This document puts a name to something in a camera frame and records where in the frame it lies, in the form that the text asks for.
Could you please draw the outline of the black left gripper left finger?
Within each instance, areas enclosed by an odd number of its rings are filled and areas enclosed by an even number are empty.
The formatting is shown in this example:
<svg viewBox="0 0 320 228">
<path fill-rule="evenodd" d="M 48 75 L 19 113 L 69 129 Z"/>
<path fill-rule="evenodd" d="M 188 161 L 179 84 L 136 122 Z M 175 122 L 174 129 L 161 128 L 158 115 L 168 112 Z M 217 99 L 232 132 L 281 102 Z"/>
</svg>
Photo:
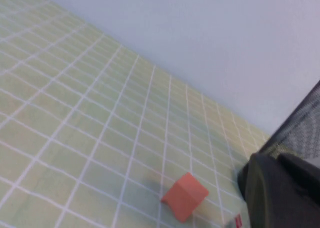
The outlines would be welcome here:
<svg viewBox="0 0 320 228">
<path fill-rule="evenodd" d="M 251 227 L 320 225 L 320 203 L 295 183 L 278 157 L 253 154 L 242 191 Z"/>
</svg>

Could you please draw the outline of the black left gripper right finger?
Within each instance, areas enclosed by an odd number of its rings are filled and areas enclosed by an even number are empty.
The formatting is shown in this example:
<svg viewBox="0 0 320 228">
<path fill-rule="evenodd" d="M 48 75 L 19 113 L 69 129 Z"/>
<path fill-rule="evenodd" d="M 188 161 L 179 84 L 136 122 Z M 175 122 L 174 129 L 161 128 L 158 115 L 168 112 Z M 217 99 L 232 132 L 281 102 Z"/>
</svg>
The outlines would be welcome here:
<svg viewBox="0 0 320 228">
<path fill-rule="evenodd" d="M 284 153 L 277 160 L 316 203 L 320 202 L 320 157 L 301 159 Z"/>
</svg>

